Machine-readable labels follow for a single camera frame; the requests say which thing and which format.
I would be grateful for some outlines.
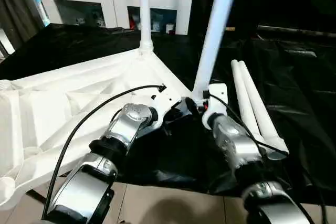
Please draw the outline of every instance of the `white pole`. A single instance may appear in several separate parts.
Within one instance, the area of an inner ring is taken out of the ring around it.
[[[233,0],[214,0],[192,98],[198,106],[203,104],[203,91],[208,90],[224,29]]]
[[[140,50],[153,51],[151,37],[151,10],[149,0],[140,0],[140,22],[141,22],[141,41]]]
[[[237,99],[239,104],[239,111],[242,121],[249,128],[256,140],[265,143],[264,138],[260,135],[256,118],[253,113],[253,109],[248,97],[245,84],[243,81],[242,73],[240,72],[239,64],[237,60],[231,61],[231,67],[233,72],[233,78],[235,81],[235,88],[237,93]]]
[[[244,84],[250,99],[254,115],[256,117],[261,135],[264,137],[265,142],[272,147],[278,148],[284,152],[289,153],[287,146],[282,138],[279,137],[271,118],[266,110],[266,107],[259,95],[256,86],[253,83],[252,77],[243,61],[239,63],[241,75],[243,76]]]

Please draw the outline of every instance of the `white bracket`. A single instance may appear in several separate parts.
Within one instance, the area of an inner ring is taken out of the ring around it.
[[[166,113],[176,104],[182,101],[181,96],[174,90],[166,88],[161,93],[159,93],[153,100],[152,107],[156,109],[158,113],[158,120],[152,125],[144,128],[139,132],[138,137],[148,134],[161,127],[163,123],[163,118]]]
[[[210,84],[209,93],[220,98],[225,103],[228,102],[227,88],[226,88],[226,84],[224,83]],[[209,97],[208,108],[202,116],[202,123],[204,127],[206,127],[208,130],[211,130],[211,127],[208,124],[209,117],[214,113],[227,115],[226,107],[221,102],[219,102],[216,98]]]

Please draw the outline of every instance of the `black cable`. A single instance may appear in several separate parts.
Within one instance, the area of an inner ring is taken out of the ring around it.
[[[113,117],[111,118],[110,123],[113,122],[113,120],[116,118],[116,116],[118,115],[118,113],[119,113],[120,111],[122,111],[122,108],[121,108],[121,109],[118,109],[118,110],[116,111],[116,113],[115,113],[115,114],[113,115]]]
[[[310,224],[315,224],[315,222],[313,221],[313,219],[311,218],[311,216],[309,215],[309,213],[305,210],[305,208],[303,207],[303,205],[294,200],[294,203],[298,206],[298,208],[301,210],[301,212],[304,214],[304,216],[307,218],[307,220],[309,221]]]
[[[78,129],[82,126],[82,124],[85,123],[85,121],[87,119],[89,119],[95,112],[97,112],[100,108],[102,108],[103,106],[105,106],[106,104],[108,104],[109,102],[125,95],[125,94],[128,94],[128,93],[131,93],[131,92],[134,92],[136,90],[140,90],[140,89],[147,89],[147,88],[158,88],[159,91],[161,92],[162,90],[165,89],[165,86],[159,86],[159,85],[146,85],[146,86],[141,86],[141,87],[137,87],[137,88],[133,88],[133,89],[130,89],[128,91],[125,91],[125,92],[122,92],[120,94],[117,94],[109,99],[107,99],[106,101],[102,102],[100,105],[98,105],[97,107],[95,107],[92,111],[90,111],[77,125],[76,127],[73,129],[73,131],[70,133],[68,139],[65,141],[64,143],[64,146],[63,146],[63,149],[59,155],[59,158],[58,158],[58,161],[56,163],[56,166],[55,166],[55,170],[54,170],[54,173],[53,173],[53,176],[51,177],[51,180],[50,180],[50,184],[49,184],[49,188],[48,188],[48,193],[47,193],[47,197],[46,197],[46,203],[44,205],[44,208],[43,208],[43,213],[42,213],[42,220],[45,220],[46,217],[47,217],[47,214],[48,214],[48,209],[49,209],[49,206],[50,206],[50,201],[51,201],[51,196],[53,194],[53,189],[54,189],[54,186],[55,186],[55,182],[56,182],[56,179],[57,179],[57,174],[58,174],[58,171],[60,169],[60,166],[62,164],[62,160],[64,158],[64,155],[65,155],[65,152],[67,151],[67,148],[72,140],[72,138],[74,137],[75,133],[78,131]]]
[[[230,113],[236,118],[236,120],[243,126],[243,128],[246,130],[246,132],[248,133],[249,137],[253,140],[253,142],[255,142],[258,145],[267,147],[277,153],[280,153],[282,155],[284,155],[285,157],[289,157],[289,154],[287,152],[284,152],[282,150],[279,150],[273,146],[270,146],[268,144],[264,144],[258,140],[255,139],[255,137],[253,136],[252,132],[249,130],[249,128],[247,127],[247,125],[242,121],[242,119],[234,112],[234,110],[226,103],[224,102],[222,99],[220,99],[219,97],[213,95],[213,94],[209,94],[210,97],[215,98],[218,102],[220,102],[221,104],[223,104],[228,110],[230,110]],[[323,195],[322,192],[320,191],[319,187],[317,186],[315,179],[309,174],[309,172],[302,166],[300,165],[300,168],[302,169],[303,173],[306,175],[306,177],[309,179],[309,181],[311,182],[312,186],[316,189],[320,201],[321,201],[321,212],[322,212],[322,224],[328,224],[327,221],[327,211],[325,209],[325,203],[324,203],[324,199],[323,199]]]

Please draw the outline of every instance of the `cabinet door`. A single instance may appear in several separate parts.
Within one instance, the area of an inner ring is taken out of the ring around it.
[[[117,24],[123,28],[137,28],[140,20],[140,0],[113,0]],[[166,32],[166,24],[175,22],[176,34],[188,33],[192,0],[150,0],[152,31]]]
[[[42,0],[51,23],[116,27],[113,0]]]

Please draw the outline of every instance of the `glass cabinet door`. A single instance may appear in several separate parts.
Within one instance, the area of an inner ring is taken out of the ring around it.
[[[140,8],[128,6],[130,28],[140,30]],[[158,33],[175,34],[177,10],[151,8],[151,30]]]
[[[51,23],[113,28],[113,0],[42,0]]]

